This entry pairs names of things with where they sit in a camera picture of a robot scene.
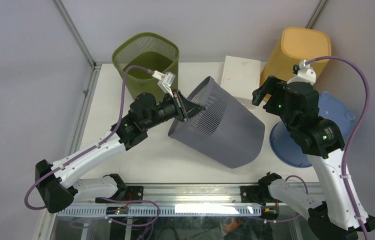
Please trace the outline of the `white perforated plastic tray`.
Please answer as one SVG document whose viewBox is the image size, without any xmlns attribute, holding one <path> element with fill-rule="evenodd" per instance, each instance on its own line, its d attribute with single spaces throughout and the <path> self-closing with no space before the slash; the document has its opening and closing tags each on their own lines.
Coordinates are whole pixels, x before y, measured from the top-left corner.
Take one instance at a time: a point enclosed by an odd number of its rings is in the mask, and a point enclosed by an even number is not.
<svg viewBox="0 0 375 240">
<path fill-rule="evenodd" d="M 261 61 L 227 55 L 224 60 L 220 86 L 253 112 L 252 92 L 259 88 Z"/>
</svg>

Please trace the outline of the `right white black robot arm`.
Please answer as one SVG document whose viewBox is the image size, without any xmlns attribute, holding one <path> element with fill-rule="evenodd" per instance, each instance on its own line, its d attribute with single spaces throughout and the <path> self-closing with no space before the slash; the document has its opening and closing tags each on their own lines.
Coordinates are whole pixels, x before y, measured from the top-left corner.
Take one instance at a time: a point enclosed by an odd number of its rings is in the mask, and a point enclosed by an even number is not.
<svg viewBox="0 0 375 240">
<path fill-rule="evenodd" d="M 349 170 L 343 164 L 345 142 L 338 125 L 319 115 L 319 93 L 304 81 L 285 82 L 269 76 L 254 90 L 257 106 L 266 95 L 267 113 L 279 116 L 314 168 L 323 201 L 290 186 L 280 175 L 267 173 L 258 181 L 252 200 L 261 205 L 279 200 L 304 217 L 320 240 L 356 240 L 375 230 L 375 217 L 360 204 Z"/>
</svg>

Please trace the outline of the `olive green waste bin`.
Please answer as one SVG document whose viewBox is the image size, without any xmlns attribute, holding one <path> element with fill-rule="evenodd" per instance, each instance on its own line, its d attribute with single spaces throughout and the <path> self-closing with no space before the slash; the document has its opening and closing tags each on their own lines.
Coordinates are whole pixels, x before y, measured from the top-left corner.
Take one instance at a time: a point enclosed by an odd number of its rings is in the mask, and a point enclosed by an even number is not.
<svg viewBox="0 0 375 240">
<path fill-rule="evenodd" d="M 111 56 L 112 63 L 122 78 L 130 66 L 175 74 L 172 89 L 178 88 L 179 58 L 180 52 L 176 44 L 152 32 L 134 35 L 120 45 Z M 142 93 L 151 93 L 157 101 L 161 101 L 165 94 L 158 86 L 157 79 L 138 68 L 129 71 L 126 88 L 133 99 Z"/>
</svg>

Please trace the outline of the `aluminium mounting rail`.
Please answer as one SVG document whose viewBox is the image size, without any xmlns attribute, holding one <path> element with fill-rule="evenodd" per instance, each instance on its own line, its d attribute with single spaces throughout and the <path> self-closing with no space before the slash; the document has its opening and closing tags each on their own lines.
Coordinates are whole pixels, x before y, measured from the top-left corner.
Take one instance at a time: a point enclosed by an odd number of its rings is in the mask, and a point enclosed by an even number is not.
<svg viewBox="0 0 375 240">
<path fill-rule="evenodd" d="M 118 201 L 109 199 L 117 190 L 128 186 L 143 186 L 142 200 Z M 134 205 L 151 204 L 175 205 L 188 203 L 237 204 L 241 202 L 240 186 L 257 184 L 146 184 L 117 183 L 111 178 L 82 179 L 65 188 L 57 182 L 42 184 L 36 189 L 46 208 L 51 213 L 81 203 Z"/>
</svg>

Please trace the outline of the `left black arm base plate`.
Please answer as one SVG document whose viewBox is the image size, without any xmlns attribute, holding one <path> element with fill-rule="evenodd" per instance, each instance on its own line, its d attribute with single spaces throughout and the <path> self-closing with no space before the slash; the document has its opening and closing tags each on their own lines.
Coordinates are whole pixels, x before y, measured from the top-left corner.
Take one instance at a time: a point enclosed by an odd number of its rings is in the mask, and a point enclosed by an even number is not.
<svg viewBox="0 0 375 240">
<path fill-rule="evenodd" d="M 144 187 L 142 185 L 129 185 L 119 188 L 109 199 L 116 201 L 135 201 L 142 200 L 143 195 Z"/>
</svg>

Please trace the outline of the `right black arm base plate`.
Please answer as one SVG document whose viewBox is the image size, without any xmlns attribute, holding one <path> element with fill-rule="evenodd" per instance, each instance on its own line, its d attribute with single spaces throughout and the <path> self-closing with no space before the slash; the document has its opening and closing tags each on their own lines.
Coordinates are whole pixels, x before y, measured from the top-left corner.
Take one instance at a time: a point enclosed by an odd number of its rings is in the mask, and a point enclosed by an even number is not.
<svg viewBox="0 0 375 240">
<path fill-rule="evenodd" d="M 276 203 L 276 199 L 271 196 L 268 186 L 241 185 L 239 189 L 242 203 L 256 203 L 262 206 L 268 203 Z"/>
</svg>

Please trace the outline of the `yellow slatted waste bin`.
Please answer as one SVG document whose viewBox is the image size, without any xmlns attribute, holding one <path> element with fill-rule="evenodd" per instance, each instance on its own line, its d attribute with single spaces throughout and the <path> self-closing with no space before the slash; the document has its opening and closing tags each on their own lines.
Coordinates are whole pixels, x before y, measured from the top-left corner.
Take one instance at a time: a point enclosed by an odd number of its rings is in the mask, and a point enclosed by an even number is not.
<svg viewBox="0 0 375 240">
<path fill-rule="evenodd" d="M 262 86 L 269 76 L 288 81 L 294 77 L 293 66 L 300 61 L 331 54 L 331 40 L 326 33 L 303 27 L 287 27 L 264 65 L 259 85 Z"/>
</svg>

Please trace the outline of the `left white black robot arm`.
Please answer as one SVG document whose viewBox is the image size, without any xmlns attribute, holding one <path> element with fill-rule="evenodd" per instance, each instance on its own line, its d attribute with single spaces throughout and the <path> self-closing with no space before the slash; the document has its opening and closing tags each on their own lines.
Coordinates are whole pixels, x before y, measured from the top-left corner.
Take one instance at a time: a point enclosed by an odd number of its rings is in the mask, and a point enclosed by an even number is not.
<svg viewBox="0 0 375 240">
<path fill-rule="evenodd" d="M 49 213 L 57 213 L 75 200 L 94 198 L 99 203 L 120 203 L 126 197 L 126 185 L 118 174 L 103 178 L 82 176 L 107 159 L 126 153 L 148 137 L 147 131 L 176 119 L 186 122 L 206 108 L 182 95 L 178 89 L 166 93 L 157 102 L 151 93 L 141 93 L 130 104 L 128 113 L 111 126 L 99 140 L 72 155 L 35 165 L 35 187 Z"/>
</svg>

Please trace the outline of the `grey mesh waste bin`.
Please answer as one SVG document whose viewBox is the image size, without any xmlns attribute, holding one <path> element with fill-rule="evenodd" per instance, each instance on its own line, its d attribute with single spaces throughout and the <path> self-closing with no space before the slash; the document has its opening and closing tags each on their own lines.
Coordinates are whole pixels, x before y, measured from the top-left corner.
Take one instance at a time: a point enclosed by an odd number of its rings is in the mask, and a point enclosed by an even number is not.
<svg viewBox="0 0 375 240">
<path fill-rule="evenodd" d="M 187 97 L 205 110 L 186 122 L 174 120 L 168 136 L 231 168 L 254 161 L 262 150 L 265 124 L 206 77 Z"/>
</svg>

